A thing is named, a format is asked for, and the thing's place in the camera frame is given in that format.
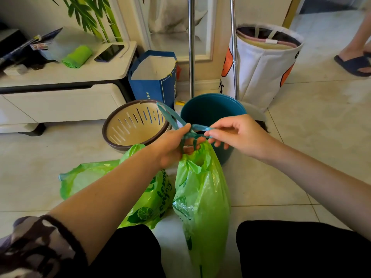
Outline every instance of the cabinet drawer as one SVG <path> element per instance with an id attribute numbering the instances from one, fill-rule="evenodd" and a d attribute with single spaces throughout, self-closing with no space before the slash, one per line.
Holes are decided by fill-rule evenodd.
<path id="1" fill-rule="evenodd" d="M 0 96 L 0 125 L 35 123 L 33 119 Z"/>
<path id="2" fill-rule="evenodd" d="M 126 103 L 115 84 L 91 88 L 5 94 L 4 97 L 36 122 L 106 119 Z"/>

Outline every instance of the tied garbage bag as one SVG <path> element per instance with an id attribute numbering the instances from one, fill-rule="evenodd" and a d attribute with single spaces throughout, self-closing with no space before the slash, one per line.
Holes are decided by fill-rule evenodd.
<path id="1" fill-rule="evenodd" d="M 65 200 L 106 173 L 116 168 L 145 145 L 133 145 L 120 160 L 81 164 L 68 173 L 59 175 L 60 195 Z M 120 227 L 145 224 L 155 228 L 174 199 L 175 188 L 169 182 L 165 170 L 159 171 L 150 182 L 142 196 L 125 217 Z"/>
<path id="2" fill-rule="evenodd" d="M 173 201 L 191 261 L 200 277 L 215 277 L 224 258 L 228 236 L 230 197 L 212 146 L 204 142 L 178 165 Z"/>

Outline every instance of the black pants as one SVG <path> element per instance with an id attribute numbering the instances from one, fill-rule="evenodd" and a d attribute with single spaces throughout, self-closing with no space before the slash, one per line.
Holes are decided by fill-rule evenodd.
<path id="1" fill-rule="evenodd" d="M 241 223 L 236 241 L 243 277 L 305 276 L 366 270 L 371 242 L 359 234 L 318 222 L 253 220 Z M 89 267 L 90 277 L 165 277 L 161 248 L 145 225 L 116 230 Z"/>

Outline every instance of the shirt sleeve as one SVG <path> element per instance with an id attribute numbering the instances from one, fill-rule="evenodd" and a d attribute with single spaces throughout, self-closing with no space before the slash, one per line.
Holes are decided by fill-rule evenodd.
<path id="1" fill-rule="evenodd" d="M 81 244 L 49 215 L 26 216 L 0 239 L 0 276 L 47 277 L 83 274 L 88 262 Z"/>

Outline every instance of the navy blue slipper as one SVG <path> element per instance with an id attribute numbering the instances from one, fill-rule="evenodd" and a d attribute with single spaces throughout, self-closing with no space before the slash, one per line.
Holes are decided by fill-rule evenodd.
<path id="1" fill-rule="evenodd" d="M 366 57 L 356 57 L 347 61 L 343 61 L 338 55 L 334 57 L 334 60 L 350 74 L 359 77 L 369 77 L 371 73 L 360 72 L 358 69 L 364 67 L 371 67 L 370 62 Z"/>
<path id="2" fill-rule="evenodd" d="M 364 51 L 363 54 L 365 55 L 365 57 L 371 58 L 371 53 L 369 51 Z"/>

